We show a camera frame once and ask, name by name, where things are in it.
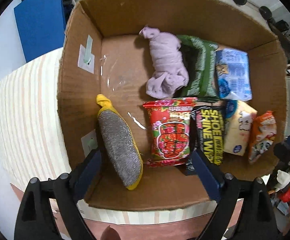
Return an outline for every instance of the yellow and silver banana-shaped pouch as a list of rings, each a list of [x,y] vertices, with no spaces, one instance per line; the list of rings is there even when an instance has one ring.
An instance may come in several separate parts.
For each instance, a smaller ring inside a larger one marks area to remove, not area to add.
[[[97,118],[109,159],[124,186],[133,190],[141,180],[143,160],[131,129],[104,95],[97,95],[96,102],[102,107]]]

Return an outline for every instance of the pink cloth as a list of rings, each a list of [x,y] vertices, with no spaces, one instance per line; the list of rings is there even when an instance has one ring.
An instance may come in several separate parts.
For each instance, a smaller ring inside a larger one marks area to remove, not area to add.
[[[172,97],[176,90],[187,86],[189,77],[183,64],[180,40],[173,34],[144,27],[140,35],[149,39],[155,72],[147,81],[146,93],[154,98]]]

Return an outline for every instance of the striped fabric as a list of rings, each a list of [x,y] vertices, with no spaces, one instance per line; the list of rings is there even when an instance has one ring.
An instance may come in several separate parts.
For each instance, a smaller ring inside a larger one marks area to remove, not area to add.
[[[0,81],[0,161],[11,183],[25,191],[29,180],[70,172],[57,114],[59,60],[63,49],[42,55]],[[215,201],[184,209],[127,212],[77,204],[86,219],[118,225],[176,222],[213,212]]]

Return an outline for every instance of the white sticker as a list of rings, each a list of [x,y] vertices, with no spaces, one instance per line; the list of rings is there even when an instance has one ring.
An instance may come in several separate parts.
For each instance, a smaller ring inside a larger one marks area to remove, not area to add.
[[[84,63],[84,57],[85,57],[85,52],[86,49],[85,47],[81,44],[79,47],[79,55],[78,55],[78,63],[77,66],[88,71],[89,73],[94,74],[94,61],[95,61],[95,56],[94,54],[91,54],[91,61],[89,64]]]
[[[84,155],[85,157],[87,157],[87,155],[91,152],[91,150],[96,149],[98,147],[95,129],[89,132],[87,135],[84,135],[81,138],[81,141],[84,150]]]

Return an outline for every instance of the blue board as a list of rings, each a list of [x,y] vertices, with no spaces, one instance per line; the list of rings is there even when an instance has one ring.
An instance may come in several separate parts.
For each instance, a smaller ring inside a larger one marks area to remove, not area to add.
[[[14,8],[14,14],[26,62],[63,47],[62,0],[24,0]]]

